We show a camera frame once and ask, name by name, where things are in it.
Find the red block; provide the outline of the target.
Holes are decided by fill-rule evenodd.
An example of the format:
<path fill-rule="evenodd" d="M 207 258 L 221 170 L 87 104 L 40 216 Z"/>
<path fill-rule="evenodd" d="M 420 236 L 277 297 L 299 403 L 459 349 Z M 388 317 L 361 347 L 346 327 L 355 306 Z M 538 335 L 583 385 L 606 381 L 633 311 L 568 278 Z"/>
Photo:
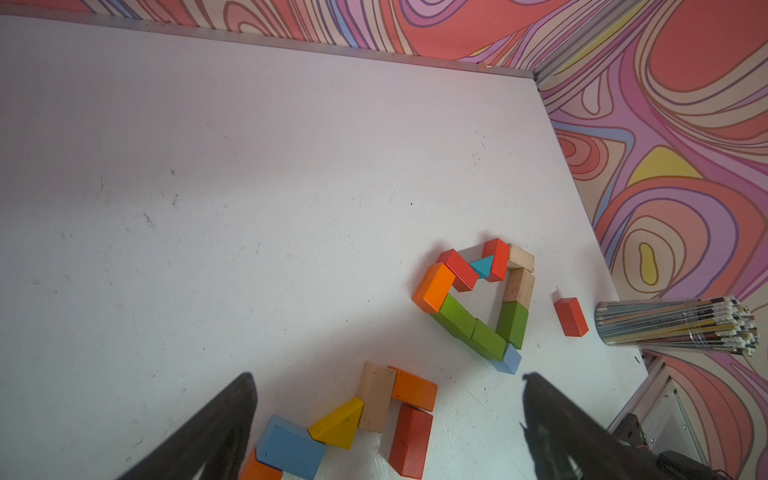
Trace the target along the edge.
<path fill-rule="evenodd" d="M 500 282 L 506 279 L 510 246 L 499 238 L 487 241 L 483 245 L 482 258 L 492 258 L 488 282 Z"/>
<path fill-rule="evenodd" d="M 401 405 L 388 459 L 400 476 L 423 478 L 432 425 L 430 413 Z"/>
<path fill-rule="evenodd" d="M 565 336 L 583 337 L 589 332 L 589 326 L 577 298 L 560 298 L 553 305 Z"/>
<path fill-rule="evenodd" d="M 438 261 L 443 263 L 455 276 L 453 288 L 459 292 L 467 292 L 474 289 L 479 275 L 474 268 L 455 250 L 442 252 Z"/>

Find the light blue cube block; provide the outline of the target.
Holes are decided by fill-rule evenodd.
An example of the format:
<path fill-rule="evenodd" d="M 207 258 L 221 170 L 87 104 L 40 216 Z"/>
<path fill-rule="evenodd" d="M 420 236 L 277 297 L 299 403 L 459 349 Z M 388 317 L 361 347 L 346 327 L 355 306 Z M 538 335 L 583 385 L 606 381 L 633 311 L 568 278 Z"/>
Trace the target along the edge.
<path fill-rule="evenodd" d="M 515 375 L 521 361 L 521 353 L 512 344 L 508 343 L 503 358 L 501 360 L 492 360 L 491 364 L 501 373 Z"/>

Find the green block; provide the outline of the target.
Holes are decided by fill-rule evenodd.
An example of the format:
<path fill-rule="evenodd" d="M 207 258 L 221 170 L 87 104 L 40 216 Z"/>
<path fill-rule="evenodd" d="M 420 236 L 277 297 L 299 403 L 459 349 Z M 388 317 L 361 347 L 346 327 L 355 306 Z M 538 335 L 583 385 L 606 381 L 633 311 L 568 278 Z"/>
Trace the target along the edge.
<path fill-rule="evenodd" d="M 479 319 L 474 321 L 470 334 L 462 341 L 489 361 L 502 361 L 507 348 L 505 339 Z"/>
<path fill-rule="evenodd" d="M 445 330 L 461 341 L 468 341 L 476 328 L 477 319 L 448 294 L 438 312 L 431 314 Z"/>
<path fill-rule="evenodd" d="M 520 302 L 503 302 L 496 326 L 496 333 L 515 349 L 521 350 L 525 337 L 528 309 Z"/>

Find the light blue long block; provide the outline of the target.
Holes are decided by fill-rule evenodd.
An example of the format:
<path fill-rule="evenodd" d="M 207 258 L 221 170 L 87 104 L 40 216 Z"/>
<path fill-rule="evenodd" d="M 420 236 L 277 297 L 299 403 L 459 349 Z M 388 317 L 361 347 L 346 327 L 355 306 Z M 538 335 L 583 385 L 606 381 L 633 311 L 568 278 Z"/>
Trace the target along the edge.
<path fill-rule="evenodd" d="M 255 449 L 259 462 L 302 479 L 312 480 L 324 459 L 327 445 L 314 440 L 306 428 L 272 415 Z"/>

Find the orange block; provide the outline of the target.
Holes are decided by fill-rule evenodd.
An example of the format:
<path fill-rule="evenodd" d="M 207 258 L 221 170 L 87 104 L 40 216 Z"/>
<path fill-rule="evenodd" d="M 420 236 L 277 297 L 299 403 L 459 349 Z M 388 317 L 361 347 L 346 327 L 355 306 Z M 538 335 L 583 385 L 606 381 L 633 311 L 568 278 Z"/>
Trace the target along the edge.
<path fill-rule="evenodd" d="M 239 480 L 281 480 L 283 472 L 260 462 L 256 450 L 252 450 L 238 476 Z"/>
<path fill-rule="evenodd" d="M 437 313 L 449 294 L 455 274 L 442 262 L 429 267 L 412 296 L 413 302 L 425 313 Z"/>
<path fill-rule="evenodd" d="M 403 369 L 389 366 L 396 372 L 392 398 L 412 407 L 433 412 L 438 385 Z"/>

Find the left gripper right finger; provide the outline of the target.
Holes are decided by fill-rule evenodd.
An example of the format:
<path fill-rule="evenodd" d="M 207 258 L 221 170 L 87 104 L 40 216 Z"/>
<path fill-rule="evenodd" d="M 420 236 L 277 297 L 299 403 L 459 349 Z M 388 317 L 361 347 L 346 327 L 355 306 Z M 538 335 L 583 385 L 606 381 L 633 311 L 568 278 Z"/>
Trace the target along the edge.
<path fill-rule="evenodd" d="M 523 376 L 525 439 L 538 479 L 664 479 L 538 373 Z"/>

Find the teal triangle block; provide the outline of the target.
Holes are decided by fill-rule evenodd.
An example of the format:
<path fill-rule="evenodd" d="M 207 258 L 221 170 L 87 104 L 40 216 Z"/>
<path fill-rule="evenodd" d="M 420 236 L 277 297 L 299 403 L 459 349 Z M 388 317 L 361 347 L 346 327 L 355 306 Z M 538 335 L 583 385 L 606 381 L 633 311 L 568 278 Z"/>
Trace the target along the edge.
<path fill-rule="evenodd" d="M 471 262 L 470 267 L 480 279 L 488 279 L 492 272 L 493 263 L 494 256 L 487 256 Z"/>

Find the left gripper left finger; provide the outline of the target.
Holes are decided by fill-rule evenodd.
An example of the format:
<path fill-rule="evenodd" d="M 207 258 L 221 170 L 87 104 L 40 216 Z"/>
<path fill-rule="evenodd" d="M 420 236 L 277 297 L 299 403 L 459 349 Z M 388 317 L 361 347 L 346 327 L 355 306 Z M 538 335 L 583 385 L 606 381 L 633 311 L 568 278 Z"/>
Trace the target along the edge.
<path fill-rule="evenodd" d="M 251 373 L 243 372 L 123 479 L 236 479 L 258 404 Z"/>

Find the yellow triangle block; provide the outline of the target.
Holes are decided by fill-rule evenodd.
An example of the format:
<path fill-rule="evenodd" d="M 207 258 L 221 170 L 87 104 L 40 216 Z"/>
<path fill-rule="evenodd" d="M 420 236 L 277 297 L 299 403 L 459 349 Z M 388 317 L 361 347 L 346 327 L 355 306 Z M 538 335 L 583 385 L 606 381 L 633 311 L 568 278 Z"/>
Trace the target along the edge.
<path fill-rule="evenodd" d="M 313 424 L 308 429 L 310 437 L 326 445 L 350 450 L 355 440 L 363 408 L 364 402 L 358 397 L 353 397 Z"/>

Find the natural wood block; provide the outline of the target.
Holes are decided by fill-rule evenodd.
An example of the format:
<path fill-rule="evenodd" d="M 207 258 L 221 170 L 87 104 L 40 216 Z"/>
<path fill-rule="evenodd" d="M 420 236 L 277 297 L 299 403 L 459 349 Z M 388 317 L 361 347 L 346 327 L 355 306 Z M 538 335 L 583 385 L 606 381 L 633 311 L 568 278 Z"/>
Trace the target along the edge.
<path fill-rule="evenodd" d="M 395 370 L 386 366 L 365 362 L 357 390 L 357 397 L 363 402 L 360 429 L 384 432 L 396 375 Z"/>
<path fill-rule="evenodd" d="M 524 268 L 509 270 L 502 301 L 517 302 L 529 310 L 534 284 L 535 277 L 530 271 Z"/>
<path fill-rule="evenodd" d="M 535 271 L 535 257 L 530 252 L 518 245 L 509 243 L 508 270 L 524 269 L 533 273 Z"/>

